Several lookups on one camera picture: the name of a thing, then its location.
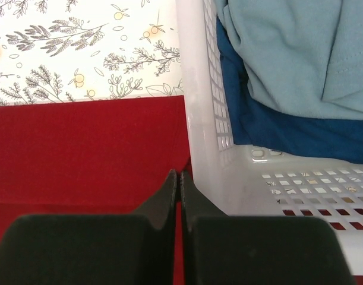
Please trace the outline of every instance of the floral wallpaper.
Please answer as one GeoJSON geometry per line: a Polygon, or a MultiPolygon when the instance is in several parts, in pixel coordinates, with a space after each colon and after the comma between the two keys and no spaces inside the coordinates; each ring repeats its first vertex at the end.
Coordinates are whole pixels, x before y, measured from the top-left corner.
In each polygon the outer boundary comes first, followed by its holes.
{"type": "Polygon", "coordinates": [[[175,1],[0,0],[0,106],[182,94],[175,1]]]}

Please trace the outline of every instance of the fabric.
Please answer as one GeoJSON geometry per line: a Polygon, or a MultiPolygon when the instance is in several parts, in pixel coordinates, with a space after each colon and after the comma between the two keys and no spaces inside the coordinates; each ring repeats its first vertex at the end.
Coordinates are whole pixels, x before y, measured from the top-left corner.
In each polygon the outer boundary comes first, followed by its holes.
{"type": "Polygon", "coordinates": [[[363,0],[215,0],[258,102],[363,120],[363,0]]]}
{"type": "Polygon", "coordinates": [[[23,214],[132,211],[188,164],[185,118],[181,96],[0,107],[0,239],[23,214]]]}
{"type": "Polygon", "coordinates": [[[217,44],[235,144],[363,163],[363,121],[302,118],[266,107],[250,96],[244,65],[219,20],[217,44]]]}
{"type": "Polygon", "coordinates": [[[182,95],[176,1],[0,0],[0,105],[182,95]]]}

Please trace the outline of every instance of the black padding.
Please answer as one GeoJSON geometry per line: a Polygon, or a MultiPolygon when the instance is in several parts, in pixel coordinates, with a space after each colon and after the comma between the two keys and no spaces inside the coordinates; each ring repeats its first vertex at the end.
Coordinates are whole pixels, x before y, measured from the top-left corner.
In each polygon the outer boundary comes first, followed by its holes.
{"type": "Polygon", "coordinates": [[[172,171],[129,215],[18,218],[0,243],[0,285],[172,284],[176,182],[172,171]]]}
{"type": "Polygon", "coordinates": [[[198,218],[190,284],[355,284],[336,235],[312,217],[198,218]]]}
{"type": "Polygon", "coordinates": [[[195,284],[195,252],[192,228],[198,217],[226,217],[207,199],[194,185],[188,172],[181,174],[181,205],[182,205],[182,237],[184,250],[185,284],[195,284]]]}

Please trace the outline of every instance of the stitching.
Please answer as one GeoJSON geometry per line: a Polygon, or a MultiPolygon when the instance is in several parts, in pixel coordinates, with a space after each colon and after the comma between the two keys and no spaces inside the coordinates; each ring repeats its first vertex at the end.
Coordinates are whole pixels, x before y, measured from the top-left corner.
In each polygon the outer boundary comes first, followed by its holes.
{"type": "Polygon", "coordinates": [[[347,58],[341,59],[339,61],[331,61],[331,62],[329,62],[329,64],[338,64],[340,62],[347,61],[349,58],[354,58],[354,57],[362,55],[362,54],[363,54],[363,51],[359,52],[359,53],[356,53],[355,55],[348,56],[347,58]]]}
{"type": "Polygon", "coordinates": [[[355,69],[357,67],[360,67],[361,65],[363,65],[363,62],[361,62],[360,64],[357,64],[355,66],[349,67],[349,68],[345,68],[345,69],[338,70],[336,72],[328,72],[327,74],[340,74],[340,73],[343,73],[343,72],[346,72],[346,71],[355,69]]]}

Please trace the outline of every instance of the folded clothes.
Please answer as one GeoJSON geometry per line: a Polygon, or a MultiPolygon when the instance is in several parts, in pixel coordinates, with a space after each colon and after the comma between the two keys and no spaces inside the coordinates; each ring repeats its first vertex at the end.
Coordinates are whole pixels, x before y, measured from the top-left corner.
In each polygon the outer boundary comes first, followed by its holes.
{"type": "Polygon", "coordinates": [[[363,120],[363,0],[215,0],[251,96],[282,113],[363,120]]]}
{"type": "Polygon", "coordinates": [[[363,121],[303,118],[268,108],[250,96],[244,65],[219,20],[217,44],[235,144],[363,163],[363,121]]]}

